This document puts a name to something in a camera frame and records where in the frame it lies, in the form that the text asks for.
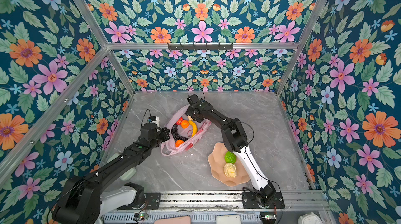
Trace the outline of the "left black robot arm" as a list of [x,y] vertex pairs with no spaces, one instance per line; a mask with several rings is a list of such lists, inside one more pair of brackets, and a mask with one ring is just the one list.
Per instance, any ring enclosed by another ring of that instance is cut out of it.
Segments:
[[83,177],[68,179],[59,200],[55,203],[52,219],[61,224],[94,224],[102,216],[105,202],[101,195],[120,176],[141,164],[154,148],[170,139],[170,130],[155,123],[146,123],[136,142],[100,169]]

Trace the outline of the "red fake fruit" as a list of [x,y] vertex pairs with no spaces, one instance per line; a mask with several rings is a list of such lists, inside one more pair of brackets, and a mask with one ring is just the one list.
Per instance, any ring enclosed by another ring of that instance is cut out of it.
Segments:
[[175,124],[176,124],[176,125],[180,125],[182,121],[183,121],[183,118],[180,117],[180,118],[178,119],[178,121],[177,121]]

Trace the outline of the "green fake custard apple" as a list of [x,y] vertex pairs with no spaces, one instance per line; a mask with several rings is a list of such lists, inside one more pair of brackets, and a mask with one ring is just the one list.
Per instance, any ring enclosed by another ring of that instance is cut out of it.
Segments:
[[232,164],[236,163],[237,161],[236,155],[232,152],[226,152],[224,155],[224,159],[226,163],[232,163]]

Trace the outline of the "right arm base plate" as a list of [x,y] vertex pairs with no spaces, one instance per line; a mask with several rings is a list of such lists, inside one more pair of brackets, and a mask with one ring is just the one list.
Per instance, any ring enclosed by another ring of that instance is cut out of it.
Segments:
[[242,204],[244,209],[284,209],[283,195],[276,192],[274,195],[265,196],[249,190],[243,190]]

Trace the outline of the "beige fake potato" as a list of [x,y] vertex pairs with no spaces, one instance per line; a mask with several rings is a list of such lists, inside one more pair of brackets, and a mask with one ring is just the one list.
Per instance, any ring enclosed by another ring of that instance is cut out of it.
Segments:
[[223,167],[223,172],[226,177],[235,178],[237,176],[237,167],[234,163],[226,163]]

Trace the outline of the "pink plastic bag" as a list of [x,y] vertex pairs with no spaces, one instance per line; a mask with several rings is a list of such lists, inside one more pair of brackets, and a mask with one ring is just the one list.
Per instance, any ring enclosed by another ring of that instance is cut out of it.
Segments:
[[211,126],[209,120],[196,123],[193,117],[187,116],[189,106],[178,110],[166,124],[170,131],[169,139],[161,145],[164,156],[173,156],[191,149]]

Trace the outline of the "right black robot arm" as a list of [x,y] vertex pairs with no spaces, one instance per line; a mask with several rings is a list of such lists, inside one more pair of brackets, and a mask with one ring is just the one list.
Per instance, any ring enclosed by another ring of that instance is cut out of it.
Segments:
[[255,200],[263,208],[270,206],[274,202],[277,191],[273,182],[264,175],[253,157],[249,148],[251,141],[248,140],[243,127],[244,122],[238,118],[232,119],[225,116],[196,94],[188,96],[187,101],[189,107],[186,115],[196,122],[207,119],[221,130],[226,149],[236,155],[250,177],[253,187],[250,192]]

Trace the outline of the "orange fake fruit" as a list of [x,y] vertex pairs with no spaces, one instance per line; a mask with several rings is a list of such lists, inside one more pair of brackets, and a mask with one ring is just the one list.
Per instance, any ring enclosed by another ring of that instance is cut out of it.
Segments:
[[187,129],[187,128],[190,126],[190,123],[189,123],[188,120],[183,120],[183,121],[180,123],[180,126],[181,126],[181,128],[183,128],[183,129]]
[[182,145],[182,144],[184,144],[184,143],[185,143],[185,141],[179,139],[179,140],[177,140],[177,141],[175,142],[175,147],[178,148],[180,145]]

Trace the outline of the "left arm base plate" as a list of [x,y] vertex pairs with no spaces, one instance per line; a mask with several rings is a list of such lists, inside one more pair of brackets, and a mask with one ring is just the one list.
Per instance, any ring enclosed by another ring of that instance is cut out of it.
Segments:
[[144,193],[133,203],[119,207],[118,210],[157,210],[161,203],[161,193]]

